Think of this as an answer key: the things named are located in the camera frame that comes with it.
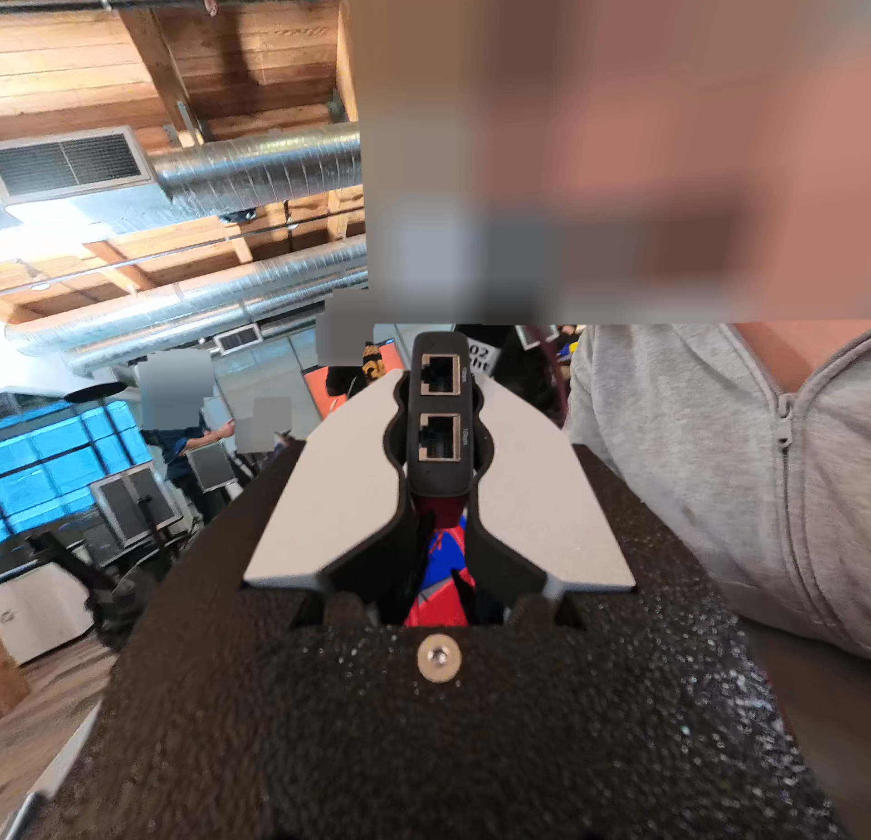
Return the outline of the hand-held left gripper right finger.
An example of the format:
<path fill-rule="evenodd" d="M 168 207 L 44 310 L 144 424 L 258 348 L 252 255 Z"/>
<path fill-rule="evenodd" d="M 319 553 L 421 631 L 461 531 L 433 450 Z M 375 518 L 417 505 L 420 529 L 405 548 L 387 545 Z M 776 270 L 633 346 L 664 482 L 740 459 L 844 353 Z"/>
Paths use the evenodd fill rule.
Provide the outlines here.
<path fill-rule="evenodd" d="M 479 464 L 467 568 L 504 607 L 526 594 L 629 594 L 636 580 L 566 435 L 491 377 L 476 379 Z"/>

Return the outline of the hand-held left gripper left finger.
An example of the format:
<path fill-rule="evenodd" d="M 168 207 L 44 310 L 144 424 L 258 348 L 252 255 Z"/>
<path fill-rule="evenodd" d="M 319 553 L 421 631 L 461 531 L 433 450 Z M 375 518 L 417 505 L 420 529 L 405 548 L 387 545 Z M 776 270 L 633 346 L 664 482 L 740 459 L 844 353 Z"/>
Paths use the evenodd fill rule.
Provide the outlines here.
<path fill-rule="evenodd" d="M 244 573 L 257 588 L 386 600 L 411 573 L 408 372 L 393 369 L 310 435 Z"/>

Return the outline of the black ethernet adapter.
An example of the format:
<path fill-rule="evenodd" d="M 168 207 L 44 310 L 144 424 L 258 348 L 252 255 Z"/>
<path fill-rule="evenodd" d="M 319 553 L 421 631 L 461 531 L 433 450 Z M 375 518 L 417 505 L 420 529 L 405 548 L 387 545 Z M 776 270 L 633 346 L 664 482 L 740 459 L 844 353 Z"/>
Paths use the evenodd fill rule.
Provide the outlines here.
<path fill-rule="evenodd" d="M 420 333 L 409 362 L 406 435 L 407 476 L 416 496 L 469 495 L 477 399 L 467 337 L 452 330 Z"/>

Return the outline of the orange screen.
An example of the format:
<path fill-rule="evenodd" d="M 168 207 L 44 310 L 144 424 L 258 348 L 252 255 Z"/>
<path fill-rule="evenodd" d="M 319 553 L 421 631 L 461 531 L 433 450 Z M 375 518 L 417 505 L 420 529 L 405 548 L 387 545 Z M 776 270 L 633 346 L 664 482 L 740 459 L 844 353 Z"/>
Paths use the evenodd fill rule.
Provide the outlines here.
<path fill-rule="evenodd" d="M 378 349 L 380 361 L 376 363 L 375 353 L 366 356 L 364 368 L 368 369 L 367 381 L 373 381 L 393 369 L 405 368 L 405 362 L 396 338 L 389 337 L 386 340 L 373 344 L 370 349 Z M 347 394 L 332 395 L 328 385 L 328 367 L 313 366 L 302 372 L 303 382 L 309 393 L 315 410 L 321 417 L 326 419 L 331 413 L 343 407 L 347 401 Z"/>

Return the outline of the grey framed panel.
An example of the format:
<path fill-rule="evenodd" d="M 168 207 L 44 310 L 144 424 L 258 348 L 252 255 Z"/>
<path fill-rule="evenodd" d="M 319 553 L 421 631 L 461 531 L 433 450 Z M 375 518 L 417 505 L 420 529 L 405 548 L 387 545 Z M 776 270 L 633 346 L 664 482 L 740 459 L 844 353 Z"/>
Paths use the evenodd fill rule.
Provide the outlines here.
<path fill-rule="evenodd" d="M 202 492 L 224 489 L 236 482 L 231 460 L 222 441 L 186 451 L 185 456 Z"/>
<path fill-rule="evenodd" d="M 179 523 L 183 513 L 152 464 L 139 464 L 88 486 L 117 545 L 127 550 Z"/>

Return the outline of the person's grey hoodie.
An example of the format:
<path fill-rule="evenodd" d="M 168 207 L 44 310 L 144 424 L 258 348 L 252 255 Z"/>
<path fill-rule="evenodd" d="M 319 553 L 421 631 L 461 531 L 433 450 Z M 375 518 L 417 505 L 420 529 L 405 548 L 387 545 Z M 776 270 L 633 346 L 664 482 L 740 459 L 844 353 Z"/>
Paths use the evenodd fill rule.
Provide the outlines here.
<path fill-rule="evenodd" d="M 870 644 L 869 322 L 591 325 L 565 431 L 736 614 Z"/>

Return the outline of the black round lamp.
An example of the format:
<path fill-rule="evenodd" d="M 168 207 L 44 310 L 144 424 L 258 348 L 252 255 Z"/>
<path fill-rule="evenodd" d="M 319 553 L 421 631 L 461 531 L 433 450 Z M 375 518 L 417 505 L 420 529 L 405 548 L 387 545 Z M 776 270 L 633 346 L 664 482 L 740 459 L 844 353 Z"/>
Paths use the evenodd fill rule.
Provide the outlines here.
<path fill-rule="evenodd" d="M 84 403 L 97 402 L 101 407 L 104 406 L 107 398 L 115 397 L 128 388 L 128 384 L 123 381 L 110 381 L 103 383 L 93 383 L 92 385 L 78 388 L 63 396 L 63 400 L 71 405 L 81 405 Z"/>

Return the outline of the blue tinted window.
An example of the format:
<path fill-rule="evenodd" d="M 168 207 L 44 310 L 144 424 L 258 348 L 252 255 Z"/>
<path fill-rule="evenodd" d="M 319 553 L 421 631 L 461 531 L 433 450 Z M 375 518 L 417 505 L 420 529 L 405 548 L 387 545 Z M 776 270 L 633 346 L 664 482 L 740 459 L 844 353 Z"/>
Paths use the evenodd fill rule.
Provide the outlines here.
<path fill-rule="evenodd" d="M 1 539 L 89 510 L 91 484 L 152 461 L 123 401 L 2 394 Z"/>

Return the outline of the thin metal conduit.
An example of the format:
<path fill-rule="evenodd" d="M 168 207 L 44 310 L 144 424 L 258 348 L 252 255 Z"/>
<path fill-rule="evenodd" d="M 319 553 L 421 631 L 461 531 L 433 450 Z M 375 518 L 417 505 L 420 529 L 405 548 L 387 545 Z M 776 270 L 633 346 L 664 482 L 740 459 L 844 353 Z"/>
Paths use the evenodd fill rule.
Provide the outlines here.
<path fill-rule="evenodd" d="M 69 255 L 2 262 L 2 298 L 20 303 L 45 299 L 58 289 L 82 290 L 111 283 L 125 292 L 192 278 L 205 267 L 220 270 L 341 238 L 364 226 L 362 197 L 314 213 L 314 206 L 270 205 L 253 221 L 208 218 L 114 241 L 79 246 Z"/>

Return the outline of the white cabinet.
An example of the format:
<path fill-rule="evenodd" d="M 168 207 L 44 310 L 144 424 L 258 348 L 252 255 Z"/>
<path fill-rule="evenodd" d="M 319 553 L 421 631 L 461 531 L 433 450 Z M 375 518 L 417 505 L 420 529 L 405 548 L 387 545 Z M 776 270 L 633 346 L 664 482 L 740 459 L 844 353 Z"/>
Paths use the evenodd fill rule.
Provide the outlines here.
<path fill-rule="evenodd" d="M 1 639 L 18 665 L 87 634 L 93 615 L 88 593 L 55 564 L 41 565 L 1 584 Z"/>

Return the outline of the metal air vent grille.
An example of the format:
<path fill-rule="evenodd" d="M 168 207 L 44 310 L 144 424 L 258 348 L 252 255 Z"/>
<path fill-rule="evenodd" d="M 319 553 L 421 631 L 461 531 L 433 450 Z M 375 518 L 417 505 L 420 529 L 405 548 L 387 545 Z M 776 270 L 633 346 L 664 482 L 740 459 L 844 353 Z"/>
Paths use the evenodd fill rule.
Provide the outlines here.
<path fill-rule="evenodd" d="M 131 127 L 110 127 L 1 143 L 2 202 L 67 199 L 157 183 Z"/>

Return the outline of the small wall vent grille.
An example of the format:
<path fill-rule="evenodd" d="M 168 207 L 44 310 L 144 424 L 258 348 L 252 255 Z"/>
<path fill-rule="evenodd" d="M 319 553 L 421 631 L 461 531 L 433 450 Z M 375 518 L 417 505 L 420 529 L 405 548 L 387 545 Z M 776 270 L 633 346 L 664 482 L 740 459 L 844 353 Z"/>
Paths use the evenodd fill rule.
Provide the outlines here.
<path fill-rule="evenodd" d="M 244 349 L 249 349 L 263 342 L 263 334 L 257 323 L 215 334 L 212 337 L 213 348 L 219 355 L 232 355 Z"/>

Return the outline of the thin silver air duct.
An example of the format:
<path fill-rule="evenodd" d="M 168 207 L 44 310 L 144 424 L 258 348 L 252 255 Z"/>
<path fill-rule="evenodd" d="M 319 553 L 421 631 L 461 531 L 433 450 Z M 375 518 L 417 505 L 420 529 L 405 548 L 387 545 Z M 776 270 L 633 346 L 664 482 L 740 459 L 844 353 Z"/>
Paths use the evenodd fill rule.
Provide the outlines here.
<path fill-rule="evenodd" d="M 158 322 L 149 328 L 117 333 L 92 344 L 64 351 L 64 364 L 76 375 L 127 362 L 153 352 L 195 344 L 201 338 L 257 323 L 273 314 L 305 309 L 324 301 L 328 290 L 288 290 L 271 296 L 239 301 L 232 305 Z"/>

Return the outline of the long silver air duct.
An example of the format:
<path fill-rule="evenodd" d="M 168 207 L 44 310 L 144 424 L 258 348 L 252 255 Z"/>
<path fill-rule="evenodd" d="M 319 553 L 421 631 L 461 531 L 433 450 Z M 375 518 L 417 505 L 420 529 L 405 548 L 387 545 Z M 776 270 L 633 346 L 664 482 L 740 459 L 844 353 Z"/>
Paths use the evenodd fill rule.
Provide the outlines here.
<path fill-rule="evenodd" d="M 8 324 L 4 327 L 4 338 L 24 355 L 57 353 L 224 308 L 250 297 L 297 289 L 330 275 L 364 267 L 366 262 L 367 237 L 353 236 L 136 295 Z"/>

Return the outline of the silver ribbed air duct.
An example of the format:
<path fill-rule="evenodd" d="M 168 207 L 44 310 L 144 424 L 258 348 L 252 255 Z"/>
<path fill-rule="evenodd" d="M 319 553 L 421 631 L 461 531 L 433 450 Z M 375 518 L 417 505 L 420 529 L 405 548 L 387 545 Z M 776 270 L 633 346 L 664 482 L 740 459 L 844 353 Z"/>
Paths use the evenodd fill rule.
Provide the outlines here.
<path fill-rule="evenodd" d="M 150 162 L 173 210 L 192 220 L 363 183 L 361 133 L 350 122 L 214 141 Z"/>

